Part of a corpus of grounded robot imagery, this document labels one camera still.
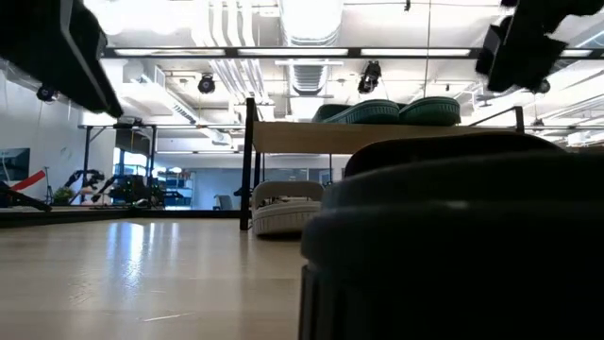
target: ceiling light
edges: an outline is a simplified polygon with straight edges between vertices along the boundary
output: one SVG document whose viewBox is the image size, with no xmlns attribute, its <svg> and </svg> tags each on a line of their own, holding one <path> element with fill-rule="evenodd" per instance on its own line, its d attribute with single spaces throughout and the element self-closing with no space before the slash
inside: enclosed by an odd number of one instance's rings
<svg viewBox="0 0 604 340">
<path fill-rule="evenodd" d="M 240 56 L 317 56 L 334 57 L 346 56 L 347 48 L 323 48 L 323 47 L 289 47 L 289 48 L 238 48 Z"/>
<path fill-rule="evenodd" d="M 209 155 L 209 154 L 235 154 L 239 153 L 239 151 L 235 150 L 209 150 L 209 151 L 195 151 L 194 153 L 200 155 Z"/>
<path fill-rule="evenodd" d="M 334 60 L 275 60 L 276 66 L 344 66 L 343 61 Z"/>
<path fill-rule="evenodd" d="M 197 126 L 198 128 L 220 128 L 220 129 L 244 129 L 245 126 L 241 124 L 204 124 Z"/>
<path fill-rule="evenodd" d="M 192 126 L 192 125 L 164 125 L 164 126 L 157 126 L 157 128 L 197 129 L 197 126 Z"/>
<path fill-rule="evenodd" d="M 278 18 L 281 13 L 279 12 L 279 7 L 260 7 L 259 14 L 261 17 L 265 18 Z"/>
<path fill-rule="evenodd" d="M 158 151 L 156 153 L 163 154 L 163 155 L 190 155 L 193 152 L 192 151 Z"/>
<path fill-rule="evenodd" d="M 363 48 L 361 55 L 375 57 L 467 57 L 468 48 Z"/>
<path fill-rule="evenodd" d="M 115 54 L 122 57 L 220 57 L 225 54 L 220 48 L 116 48 Z"/>
<path fill-rule="evenodd" d="M 590 49 L 568 49 L 564 50 L 560 56 L 561 57 L 587 57 L 592 54 L 592 50 Z"/>
</svg>

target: pipe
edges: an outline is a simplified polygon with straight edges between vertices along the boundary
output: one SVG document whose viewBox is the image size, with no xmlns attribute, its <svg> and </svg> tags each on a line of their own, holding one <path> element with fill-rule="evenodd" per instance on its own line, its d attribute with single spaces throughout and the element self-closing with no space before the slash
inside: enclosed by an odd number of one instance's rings
<svg viewBox="0 0 604 340">
<path fill-rule="evenodd" d="M 251 0 L 242 0 L 242 35 L 243 43 L 247 47 L 256 46 L 254 42 L 254 34 L 252 29 L 252 4 Z M 247 64 L 254 73 L 254 78 L 258 84 L 258 89 L 262 95 L 262 101 L 268 102 L 268 93 L 264 88 L 264 77 L 262 76 L 262 70 L 260 69 L 260 62 L 257 59 L 248 59 Z"/>
<path fill-rule="evenodd" d="M 239 30 L 238 30 L 238 23 L 237 23 L 238 13 L 239 13 L 239 11 L 237 9 L 237 0 L 229 0 L 228 1 L 227 36 L 228 36 L 228 39 L 230 40 L 230 43 L 235 47 L 240 47 L 242 45 L 242 42 L 239 39 Z M 250 87 L 252 88 L 251 92 L 254 93 L 254 96 L 256 98 L 258 98 L 257 100 L 261 101 L 262 95 L 260 94 L 260 90 L 258 88 L 258 84 L 256 83 L 256 79 L 254 79 L 254 74 L 252 73 L 252 68 L 250 67 L 250 64 L 247 62 L 247 60 L 239 60 L 239 64 L 242 66 L 243 70 L 245 71 L 245 75 L 247 76 L 247 79 L 249 80 Z"/>
<path fill-rule="evenodd" d="M 192 29 L 192 38 L 198 46 L 214 47 L 214 39 L 210 35 L 210 0 L 197 0 L 199 3 L 200 18 L 198 25 Z M 210 60 L 212 70 L 223 80 L 228 92 L 233 95 L 239 103 L 243 103 L 245 98 L 237 91 L 234 80 L 230 76 L 230 72 L 224 65 L 223 60 Z"/>
<path fill-rule="evenodd" d="M 225 40 L 225 34 L 223 33 L 223 1 L 222 0 L 214 0 L 214 8 L 213 8 L 213 22 L 212 22 L 212 37 L 218 44 L 218 46 L 228 46 L 227 41 Z M 247 95 L 247 89 L 245 88 L 245 81 L 239 70 L 237 70 L 237 65 L 233 59 L 225 60 L 226 71 L 233 77 L 233 82 L 235 84 L 235 88 L 242 94 Z"/>
<path fill-rule="evenodd" d="M 281 31 L 289 46 L 333 46 L 340 35 L 342 0 L 279 1 Z M 318 95 L 327 83 L 327 66 L 290 66 L 294 90 Z"/>
<path fill-rule="evenodd" d="M 539 119 L 556 119 L 561 118 L 567 114 L 574 113 L 576 111 L 584 111 L 591 108 L 595 108 L 601 105 L 602 100 L 604 100 L 604 94 L 599 94 L 589 99 L 585 99 L 580 101 L 570 107 L 566 107 L 564 109 L 553 110 L 548 113 L 540 114 L 538 116 Z"/>
</svg>

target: ceiling duct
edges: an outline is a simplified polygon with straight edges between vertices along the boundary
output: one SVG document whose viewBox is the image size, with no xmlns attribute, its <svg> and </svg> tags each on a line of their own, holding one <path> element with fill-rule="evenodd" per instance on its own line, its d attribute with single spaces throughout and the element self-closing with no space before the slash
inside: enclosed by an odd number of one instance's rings
<svg viewBox="0 0 604 340">
<path fill-rule="evenodd" d="M 243 43 L 247 47 L 256 46 L 256 42 L 254 41 L 254 34 L 252 32 L 252 3 L 251 0 L 242 0 L 240 1 L 242 6 L 242 38 Z M 242 66 L 246 72 L 251 72 L 247 77 L 250 81 L 253 82 L 256 86 L 256 90 L 260 93 L 260 97 L 257 98 L 257 101 L 262 103 L 270 103 L 270 99 L 268 97 L 268 93 L 264 88 L 264 78 L 262 76 L 262 70 L 260 69 L 260 62 L 257 59 L 247 59 L 246 61 L 242 60 Z"/>
<path fill-rule="evenodd" d="M 140 74 L 135 74 L 133 70 L 141 70 Z M 195 110 L 190 108 L 187 104 L 184 104 L 182 100 L 178 98 L 176 93 L 166 89 L 165 87 L 165 74 L 159 67 L 153 69 L 153 78 L 149 77 L 143 70 L 143 66 L 138 66 L 136 63 L 133 66 L 125 67 L 125 77 L 129 77 L 130 81 L 138 84 L 149 84 L 151 86 L 162 89 L 162 102 L 165 106 L 170 108 L 172 113 L 175 113 L 187 121 L 191 125 L 208 125 L 210 122 L 203 121 Z M 227 133 L 220 132 L 212 128 L 200 128 L 199 131 L 204 135 L 211 138 L 215 145 L 232 145 L 233 139 Z"/>
<path fill-rule="evenodd" d="M 197 46 L 216 46 L 216 42 L 210 33 L 210 0 L 196 0 L 196 7 L 199 10 L 199 20 L 195 21 L 191 29 L 191 37 Z M 241 93 L 235 83 L 235 79 L 229 72 L 224 60 L 210 60 L 210 66 L 214 73 L 223 81 L 226 90 L 239 103 L 245 101 L 245 96 Z"/>
<path fill-rule="evenodd" d="M 188 105 L 186 105 L 183 102 L 181 102 L 180 100 L 176 99 L 176 95 L 174 93 L 172 93 L 168 90 L 166 90 L 166 92 L 173 98 L 170 109 L 174 113 L 181 115 L 182 117 L 187 119 L 189 121 L 189 123 L 192 125 L 209 124 L 209 122 L 202 122 L 199 118 L 197 118 L 195 111 L 193 109 L 191 109 Z M 206 136 L 208 136 L 209 138 L 211 138 L 211 142 L 214 145 L 232 145 L 233 144 L 232 137 L 227 133 L 223 133 L 223 132 L 217 131 L 212 128 L 204 128 L 204 127 L 200 128 L 199 131 L 201 133 L 205 134 Z"/>
<path fill-rule="evenodd" d="M 343 0 L 280 0 L 285 43 L 296 47 L 329 47 L 340 35 Z M 290 81 L 300 95 L 318 95 L 327 82 L 327 66 L 290 65 Z"/>
</svg>

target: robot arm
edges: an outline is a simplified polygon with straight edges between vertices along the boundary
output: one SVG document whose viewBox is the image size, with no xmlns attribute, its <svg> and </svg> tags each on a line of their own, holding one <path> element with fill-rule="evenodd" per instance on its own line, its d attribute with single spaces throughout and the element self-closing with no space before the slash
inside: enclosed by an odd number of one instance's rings
<svg viewBox="0 0 604 340">
<path fill-rule="evenodd" d="M 491 25 L 476 65 L 489 78 L 488 88 L 504 92 L 512 86 L 541 93 L 545 78 L 560 57 L 566 42 L 549 38 L 568 15 L 595 15 L 604 0 L 503 0 L 513 16 Z"/>
<path fill-rule="evenodd" d="M 109 178 L 109 179 L 108 179 L 108 180 L 105 182 L 105 184 L 103 184 L 103 186 L 101 187 L 101 189 L 100 189 L 98 192 L 96 192 L 96 194 L 94 194 L 94 196 L 92 197 L 92 202 L 96 203 L 96 202 L 99 200 L 99 198 L 101 198 L 101 196 L 103 195 L 103 193 L 105 193 L 105 191 L 106 191 L 106 190 L 107 190 L 107 189 L 108 189 L 108 188 L 109 188 L 111 185 L 113 185 L 113 183 L 115 183 L 115 181 L 116 181 L 117 179 L 119 179 L 120 177 L 121 177 L 120 175 L 116 175 L 116 176 L 113 176 L 113 177 Z"/>
<path fill-rule="evenodd" d="M 63 184 L 64 187 L 69 188 L 72 186 L 72 184 L 74 184 L 78 179 L 80 179 L 82 177 L 82 174 L 84 173 L 84 171 L 82 170 L 77 170 L 75 171 L 65 182 L 65 184 Z"/>
</svg>

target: shelf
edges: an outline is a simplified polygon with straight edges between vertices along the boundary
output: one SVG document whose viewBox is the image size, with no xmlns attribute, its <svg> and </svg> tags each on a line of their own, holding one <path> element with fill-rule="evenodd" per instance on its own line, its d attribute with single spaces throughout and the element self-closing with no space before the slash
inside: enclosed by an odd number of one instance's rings
<svg viewBox="0 0 604 340">
<path fill-rule="evenodd" d="M 496 131 L 513 131 L 513 128 L 255 122 L 254 147 L 261 153 L 351 155 L 367 145 L 392 139 Z"/>
</svg>

